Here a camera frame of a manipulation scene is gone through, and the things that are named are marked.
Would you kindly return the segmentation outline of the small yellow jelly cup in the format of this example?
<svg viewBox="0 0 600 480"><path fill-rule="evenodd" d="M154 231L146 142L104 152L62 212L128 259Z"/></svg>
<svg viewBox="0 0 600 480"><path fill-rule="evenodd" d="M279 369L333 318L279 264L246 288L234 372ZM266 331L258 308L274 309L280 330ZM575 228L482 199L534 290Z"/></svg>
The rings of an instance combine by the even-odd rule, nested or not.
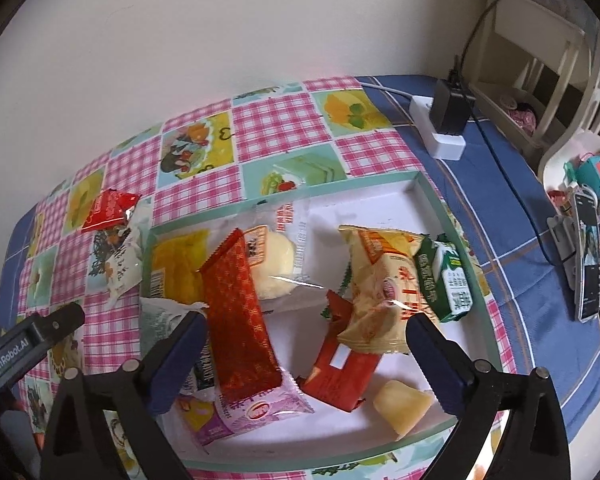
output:
<svg viewBox="0 0 600 480"><path fill-rule="evenodd" d="M436 398L429 391L420 391L389 380L373 398L375 411L388 422L396 440L401 440L424 418Z"/></svg>

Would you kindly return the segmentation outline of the pink checkered tablecloth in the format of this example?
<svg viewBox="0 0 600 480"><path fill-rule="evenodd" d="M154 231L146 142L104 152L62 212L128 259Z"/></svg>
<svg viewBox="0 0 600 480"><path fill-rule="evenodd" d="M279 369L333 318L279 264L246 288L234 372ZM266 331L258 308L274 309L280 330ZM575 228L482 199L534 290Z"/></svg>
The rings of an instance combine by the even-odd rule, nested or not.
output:
<svg viewBox="0 0 600 480"><path fill-rule="evenodd" d="M258 90L133 136L59 185L32 214L17 307L23 316L48 313L73 299L84 304L86 322L20 382L35 437L43 437L66 366L106 372L140 352L137 292L108 306L111 240L81 230L99 192L139 195L154 212L152 223L162 226L372 174L419 171L440 186L446 163L427 154L406 114L410 96L432 90L432 80L422 76L343 77Z"/></svg>

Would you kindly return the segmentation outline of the orange patterned snack packet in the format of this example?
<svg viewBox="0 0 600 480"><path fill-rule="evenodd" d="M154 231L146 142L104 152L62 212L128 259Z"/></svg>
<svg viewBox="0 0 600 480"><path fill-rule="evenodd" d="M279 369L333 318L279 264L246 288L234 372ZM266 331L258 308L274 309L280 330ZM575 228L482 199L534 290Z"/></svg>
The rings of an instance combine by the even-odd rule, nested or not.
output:
<svg viewBox="0 0 600 480"><path fill-rule="evenodd" d="M253 285L244 233L230 232L200 268L215 378L223 400L279 387L276 359Z"/></svg>

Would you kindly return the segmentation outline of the dark red snack packet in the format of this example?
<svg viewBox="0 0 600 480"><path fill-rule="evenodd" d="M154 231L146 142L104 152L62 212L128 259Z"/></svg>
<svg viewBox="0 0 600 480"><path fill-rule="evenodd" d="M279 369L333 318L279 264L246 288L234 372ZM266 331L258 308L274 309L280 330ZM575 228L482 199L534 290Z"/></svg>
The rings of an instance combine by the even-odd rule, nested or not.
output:
<svg viewBox="0 0 600 480"><path fill-rule="evenodd" d="M326 294L330 311L327 334L307 378L298 378L300 389L313 399L351 413L363 402L380 354L360 353L340 344L338 336L350 322L353 306L336 292Z"/></svg>

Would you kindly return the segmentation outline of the white plastic shelf rack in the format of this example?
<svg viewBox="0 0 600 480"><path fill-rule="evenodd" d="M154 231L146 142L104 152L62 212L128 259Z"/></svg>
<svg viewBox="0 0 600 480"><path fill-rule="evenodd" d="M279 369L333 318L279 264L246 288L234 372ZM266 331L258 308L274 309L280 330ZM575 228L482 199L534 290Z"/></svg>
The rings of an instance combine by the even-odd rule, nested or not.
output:
<svg viewBox="0 0 600 480"><path fill-rule="evenodd" d="M527 55L507 84L480 75L493 35ZM583 29L539 3L501 0L483 26L469 88L547 191L565 185L567 162L600 152L600 24L589 46Z"/></svg>

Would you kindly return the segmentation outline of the yellow barcode snack packet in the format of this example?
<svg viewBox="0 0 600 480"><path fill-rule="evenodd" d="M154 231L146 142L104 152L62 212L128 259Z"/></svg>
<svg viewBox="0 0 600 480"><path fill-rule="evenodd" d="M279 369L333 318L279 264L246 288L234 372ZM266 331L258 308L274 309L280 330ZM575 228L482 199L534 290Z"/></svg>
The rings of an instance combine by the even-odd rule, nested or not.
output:
<svg viewBox="0 0 600 480"><path fill-rule="evenodd" d="M209 230L202 229L159 242L151 254L150 296L179 304L204 299L200 267L208 258Z"/></svg>

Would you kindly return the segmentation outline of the steamed cake clear packet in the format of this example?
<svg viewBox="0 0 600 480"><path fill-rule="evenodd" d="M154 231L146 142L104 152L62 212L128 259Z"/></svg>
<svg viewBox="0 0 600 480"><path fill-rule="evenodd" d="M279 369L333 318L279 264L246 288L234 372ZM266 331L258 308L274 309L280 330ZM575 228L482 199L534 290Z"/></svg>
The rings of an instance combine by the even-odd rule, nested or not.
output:
<svg viewBox="0 0 600 480"><path fill-rule="evenodd" d="M254 289L265 314L298 310L322 289L306 272L309 203L260 200L239 223Z"/></svg>

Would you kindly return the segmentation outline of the blue bed sheet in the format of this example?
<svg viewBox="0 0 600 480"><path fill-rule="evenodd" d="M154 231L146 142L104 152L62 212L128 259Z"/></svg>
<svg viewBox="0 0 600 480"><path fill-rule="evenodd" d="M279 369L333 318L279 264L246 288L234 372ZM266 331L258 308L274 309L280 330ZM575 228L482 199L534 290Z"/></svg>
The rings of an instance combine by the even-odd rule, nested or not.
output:
<svg viewBox="0 0 600 480"><path fill-rule="evenodd" d="M471 122L456 162L432 158L408 108L413 96L431 96L428 76L335 77L295 84L291 92L253 91L173 117L151 133L110 148L40 200L16 224L0 284L0 325L14 324L30 307L35 256L56 256L52 295L99 302L86 287L91 240L68 228L69 196L88 177L110 188L152 197L155 218L237 203L251 196L248 181L260 162L324 148L349 177L425 171L460 222L489 287L486 306L507 365L550 370L567 432L574 436L600 403L600 326L574 315L573 293L557 265L547 229L554 208L527 163L486 118ZM200 177L158 180L159 140L197 120L221 118L234 143L231 162L206 162Z"/></svg>

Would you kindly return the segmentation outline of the white peach cake packet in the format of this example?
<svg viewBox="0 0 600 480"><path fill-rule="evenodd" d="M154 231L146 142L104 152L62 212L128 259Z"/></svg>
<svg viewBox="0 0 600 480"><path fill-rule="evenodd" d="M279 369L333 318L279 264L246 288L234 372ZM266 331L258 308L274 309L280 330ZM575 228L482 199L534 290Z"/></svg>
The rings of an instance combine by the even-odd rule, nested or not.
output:
<svg viewBox="0 0 600 480"><path fill-rule="evenodd" d="M152 201L140 200L126 220L94 231L90 270L87 277L93 287L106 292L105 309L140 284L143 253L151 224Z"/></svg>

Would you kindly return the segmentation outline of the white power strip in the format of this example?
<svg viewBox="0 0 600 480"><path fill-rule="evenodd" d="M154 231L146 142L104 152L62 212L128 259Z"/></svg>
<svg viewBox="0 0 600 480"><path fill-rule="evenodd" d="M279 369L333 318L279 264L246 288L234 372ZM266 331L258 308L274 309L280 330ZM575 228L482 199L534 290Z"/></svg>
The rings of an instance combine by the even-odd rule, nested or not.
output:
<svg viewBox="0 0 600 480"><path fill-rule="evenodd" d="M434 99L430 96L413 96L408 114L422 139L422 144L432 158L457 162L466 148L463 133L441 133L434 128L430 119L432 102Z"/></svg>

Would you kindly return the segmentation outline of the bright red snack packet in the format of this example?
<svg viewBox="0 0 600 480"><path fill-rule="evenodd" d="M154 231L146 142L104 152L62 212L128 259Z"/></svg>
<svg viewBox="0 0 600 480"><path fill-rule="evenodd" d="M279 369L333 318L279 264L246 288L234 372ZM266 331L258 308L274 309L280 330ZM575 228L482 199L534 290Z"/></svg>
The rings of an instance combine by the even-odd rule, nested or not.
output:
<svg viewBox="0 0 600 480"><path fill-rule="evenodd" d="M139 201L138 194L107 188L95 198L81 231L101 231L126 226Z"/></svg>

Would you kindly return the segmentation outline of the silver green snack packet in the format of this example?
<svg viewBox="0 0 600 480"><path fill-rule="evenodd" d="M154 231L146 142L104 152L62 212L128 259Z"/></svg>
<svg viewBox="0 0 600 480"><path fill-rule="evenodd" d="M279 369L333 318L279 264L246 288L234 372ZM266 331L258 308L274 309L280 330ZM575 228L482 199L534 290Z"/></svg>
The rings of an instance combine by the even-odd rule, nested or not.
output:
<svg viewBox="0 0 600 480"><path fill-rule="evenodd" d="M211 401L216 381L206 307L203 302L180 304L172 299L140 297L140 355L144 358L158 344L166 342L172 349L173 365L181 372L190 365L181 395Z"/></svg>

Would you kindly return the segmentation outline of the white tray green rim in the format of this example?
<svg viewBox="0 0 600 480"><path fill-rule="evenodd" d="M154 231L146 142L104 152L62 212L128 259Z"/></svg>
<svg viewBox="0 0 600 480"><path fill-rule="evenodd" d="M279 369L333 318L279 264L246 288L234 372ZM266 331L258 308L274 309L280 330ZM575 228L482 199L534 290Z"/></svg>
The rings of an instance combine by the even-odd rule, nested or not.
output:
<svg viewBox="0 0 600 480"><path fill-rule="evenodd" d="M254 226L285 204L301 217L303 284L265 302L262 310L279 364L296 377L309 374L327 333L326 295L340 289L346 276L349 251L340 226L445 234L453 243L460 241L427 177L407 171L341 180L193 214L151 229L146 245L154 248L172 237L205 230L210 246L216 247L234 229ZM203 446L177 412L163 415L160 422L178 457L197 476L302 471L314 479L417 477L455 424L434 405L412 432L397 439L370 403L346 413L314 401L308 414Z"/></svg>

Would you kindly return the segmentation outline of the beige orange snack bag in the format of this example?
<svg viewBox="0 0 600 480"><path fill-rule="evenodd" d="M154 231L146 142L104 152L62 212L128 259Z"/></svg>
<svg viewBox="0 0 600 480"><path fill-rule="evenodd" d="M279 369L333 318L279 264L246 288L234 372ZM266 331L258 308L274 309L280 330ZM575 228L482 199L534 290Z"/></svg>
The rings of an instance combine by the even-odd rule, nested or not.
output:
<svg viewBox="0 0 600 480"><path fill-rule="evenodd" d="M358 353L407 354L406 326L413 315L422 313L440 325L419 287L415 254L424 237L350 224L338 231L350 252L353 304L340 344Z"/></svg>

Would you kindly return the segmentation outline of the black power adapter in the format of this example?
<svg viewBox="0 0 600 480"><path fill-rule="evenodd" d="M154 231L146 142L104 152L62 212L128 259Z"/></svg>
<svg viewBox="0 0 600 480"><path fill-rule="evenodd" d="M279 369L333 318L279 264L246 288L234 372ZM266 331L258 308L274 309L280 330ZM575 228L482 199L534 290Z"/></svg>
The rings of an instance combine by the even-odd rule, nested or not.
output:
<svg viewBox="0 0 600 480"><path fill-rule="evenodd" d="M439 79L434 88L430 119L441 133L463 133L474 110L475 96L459 84Z"/></svg>

